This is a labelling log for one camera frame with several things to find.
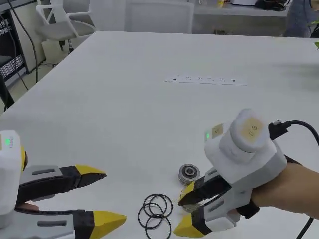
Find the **white desk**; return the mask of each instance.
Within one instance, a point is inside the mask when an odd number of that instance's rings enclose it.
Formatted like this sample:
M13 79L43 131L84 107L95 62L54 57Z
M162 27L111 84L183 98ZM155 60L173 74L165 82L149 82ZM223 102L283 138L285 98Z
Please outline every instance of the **white desk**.
M31 164L88 164L108 173L89 187L38 202L41 209L124 214L126 223L106 238L143 239L137 212L148 194L169 195L173 229L180 222L177 172L185 163L202 174L211 167L203 150L208 127L254 108L269 122L304 120L319 130L319 53L313 41L96 32L1 115L0 130L21 135ZM164 82L186 73L242 77L249 85ZM305 129L292 127L279 144L319 171L319 150ZM295 238L306 220L265 208L207 238ZM150 234L164 238L166 230L163 224ZM318 233L316 221L304 238Z

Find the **yellow sticker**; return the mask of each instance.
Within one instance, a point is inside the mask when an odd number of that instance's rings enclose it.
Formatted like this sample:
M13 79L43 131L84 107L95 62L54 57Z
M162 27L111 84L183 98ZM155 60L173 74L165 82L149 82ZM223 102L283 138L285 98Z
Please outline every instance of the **yellow sticker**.
M224 134L223 124L219 124L212 129L211 138L216 138Z
M261 123L257 118L248 118L241 131L241 135L250 143L255 143L258 136L263 130L263 123Z

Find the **white chair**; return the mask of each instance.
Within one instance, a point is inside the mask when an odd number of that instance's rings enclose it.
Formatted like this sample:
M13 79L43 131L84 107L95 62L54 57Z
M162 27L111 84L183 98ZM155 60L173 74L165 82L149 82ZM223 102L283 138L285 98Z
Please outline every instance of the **white chair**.
M51 10L48 17L44 14L45 9ZM65 20L50 24L55 10L62 11ZM87 37L95 30L103 28L102 0L63 0L62 5L38 5L36 11L45 23L45 26L38 28L36 32L45 39L60 42L68 40L70 52L73 51L71 39Z
M191 33L194 4L127 0L125 31Z

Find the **o-ring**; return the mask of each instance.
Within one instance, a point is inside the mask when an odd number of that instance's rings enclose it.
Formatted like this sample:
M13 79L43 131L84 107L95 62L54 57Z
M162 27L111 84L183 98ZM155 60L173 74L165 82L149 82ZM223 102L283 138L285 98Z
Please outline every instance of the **o-ring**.
M145 214L148 215L149 217L151 217L152 215L155 214L155 213L153 213L153 212L151 211L150 205L148 205L148 206L149 206L149 211L151 212L151 214L149 214L149 213L145 210L145 206L147 206L147 205L146 205L146 201L147 201L148 198L150 198L150 197L153 197L153 198L155 198L155 197L161 197L161 198L164 200L164 202L165 202L165 210L162 212L162 214L163 214L163 216L164 216L164 214L165 214L166 211L167 211L167 201L165 200L163 194L150 194L150 195L148 195L148 196L145 198L145 200L144 200L144 202L143 202L143 210L144 210Z
M147 227L147 224L145 223L145 225L142 224L141 220L140 220L140 213L142 211L142 209L145 207L145 206L150 206L150 205L155 205L157 207L159 207L160 211L161 211L161 214L154 214L154 215L151 215L147 222L149 221L150 218L160 218L160 221L158 224L156 224L155 226L152 226L152 227ZM139 210L139 213L138 213L138 221L139 221L139 224L145 228L145 229L154 229L154 228L157 228L163 221L163 209L160 207L160 205L158 205L157 203L146 203L146 204L143 204L143 206L140 208Z
M163 200L165 201L166 207L165 207L165 210L164 210L164 212L163 212L163 216L164 216L164 217L169 217L169 216L172 214L172 212L173 212L173 202L172 202L172 200L171 200L167 195L165 195L165 194L156 194L155 196L153 196L153 197L151 198L150 203L151 203L151 202L153 201L153 199L156 198L156 197L161 197L161 198L163 198ZM170 212L169 212L169 214L167 214L167 215L165 215L165 212L167 211L167 201L165 200L164 197L169 200L170 205L171 205ZM155 213L152 212L150 205L149 205L149 211L151 212L152 215L155 214Z
M149 234L148 234L148 229L149 229L149 228L147 227L147 225L148 225L150 219L152 219L152 218L154 218L154 217L153 217L153 216L149 217L149 218L147 219L146 223L145 223L145 225L146 225L146 227L145 227L145 234L146 234L146 236L148 237L148 239L151 239L151 237L150 237ZM163 218L165 218L165 219L167 220L168 224L169 224L169 234L168 234L168 237L166 237L166 239L169 239L170 236L171 236L171 223L170 223L170 221L169 221L169 219L168 219L167 217L163 217Z

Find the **white power strip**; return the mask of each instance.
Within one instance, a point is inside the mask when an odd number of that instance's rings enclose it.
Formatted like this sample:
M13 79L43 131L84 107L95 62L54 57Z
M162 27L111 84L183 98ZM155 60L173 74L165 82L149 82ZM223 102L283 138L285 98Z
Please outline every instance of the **white power strip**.
M247 86L247 82L242 79L224 78L224 77L202 77L202 76L182 76L177 75L165 80L166 82L179 83L200 83L200 84L214 84L214 85L236 85Z

